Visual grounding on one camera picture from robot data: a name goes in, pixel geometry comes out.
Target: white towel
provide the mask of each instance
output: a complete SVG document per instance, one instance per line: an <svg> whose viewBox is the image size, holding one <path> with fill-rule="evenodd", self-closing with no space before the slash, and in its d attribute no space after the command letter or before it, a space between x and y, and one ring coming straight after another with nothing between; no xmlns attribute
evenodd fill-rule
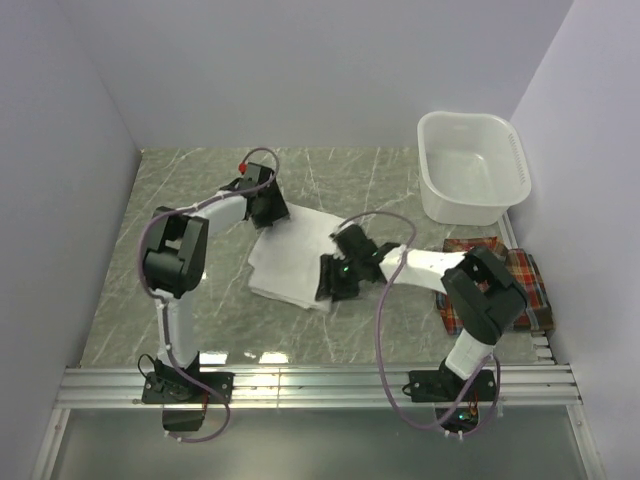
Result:
<svg viewBox="0 0 640 480"><path fill-rule="evenodd" d="M291 217L265 229L249 255L249 288L263 297L328 312L331 300L316 301L320 256L336 251L329 235L340 217L287 204Z"/></svg>

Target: plastic tub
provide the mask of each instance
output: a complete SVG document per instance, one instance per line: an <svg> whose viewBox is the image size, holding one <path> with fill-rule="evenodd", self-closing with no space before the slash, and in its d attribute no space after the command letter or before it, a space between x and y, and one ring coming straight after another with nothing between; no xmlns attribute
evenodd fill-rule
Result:
<svg viewBox="0 0 640 480"><path fill-rule="evenodd" d="M500 117L429 113L418 149L422 206L436 222L491 225L531 192L518 134Z"/></svg>

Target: marble floor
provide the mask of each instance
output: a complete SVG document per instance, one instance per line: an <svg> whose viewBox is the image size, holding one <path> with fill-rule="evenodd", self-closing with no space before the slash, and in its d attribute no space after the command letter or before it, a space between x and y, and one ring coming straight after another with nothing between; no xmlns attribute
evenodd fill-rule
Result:
<svg viewBox="0 0 640 480"><path fill-rule="evenodd" d="M93 327L85 366L135 364L155 356L156 312L135 271L138 237L160 205L179 207L202 200L237 176L248 149L149 149L144 151L122 222ZM420 203L418 152L411 148L280 148L278 178L288 202L347 217L385 209L418 226L416 248L441 249L445 238L500 235L496 225L442 225L426 217ZM254 161L270 162L256 155ZM364 225L379 243L401 242L405 227L390 218ZM258 237L243 222L209 241L205 277L195 293L196 338L202 351L225 352L227 363L288 361L292 364L372 363L373 315L379 285L363 285L361 297L328 313L262 298L250 292L247 257ZM431 291L394 286L384 317L387 362L439 362L451 349ZM537 360L528 333L510 333L497 353L506 363Z"/></svg>

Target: folded cloth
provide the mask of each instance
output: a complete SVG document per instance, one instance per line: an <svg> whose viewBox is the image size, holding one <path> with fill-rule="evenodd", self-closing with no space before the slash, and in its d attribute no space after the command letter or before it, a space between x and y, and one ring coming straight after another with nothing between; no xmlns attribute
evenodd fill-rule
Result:
<svg viewBox="0 0 640 480"><path fill-rule="evenodd" d="M249 288L267 298L305 309L331 310L331 300L315 299L320 256L334 254L329 235L342 218L288 203L290 218L265 229L249 254Z"/></svg>
<svg viewBox="0 0 640 480"><path fill-rule="evenodd" d="M443 252L469 251L473 247L486 245L503 262L509 273L520 282L529 295L529 305L525 312L515 321L515 331L551 330L554 328L551 305L547 297L538 265L533 257L521 248L508 250L497 237L446 239ZM449 298L443 293L436 294L436 307L449 335L462 332L462 322L456 315Z"/></svg>

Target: plaid cloth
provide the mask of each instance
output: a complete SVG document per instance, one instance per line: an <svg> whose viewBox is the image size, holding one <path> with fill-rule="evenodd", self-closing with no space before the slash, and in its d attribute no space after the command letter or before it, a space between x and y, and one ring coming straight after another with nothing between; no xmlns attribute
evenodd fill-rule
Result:
<svg viewBox="0 0 640 480"><path fill-rule="evenodd" d="M500 260L505 262L509 273L520 282L529 294L527 310L513 324L515 331L551 330L554 328L551 305L547 298L547 291L540 276L538 265L533 257L521 248L508 250L497 237L446 239L442 247L443 252L469 251L473 247L486 245ZM486 285L479 285L482 290ZM449 298L443 293L436 294L436 307L449 335L462 332L462 322L456 315Z"/></svg>

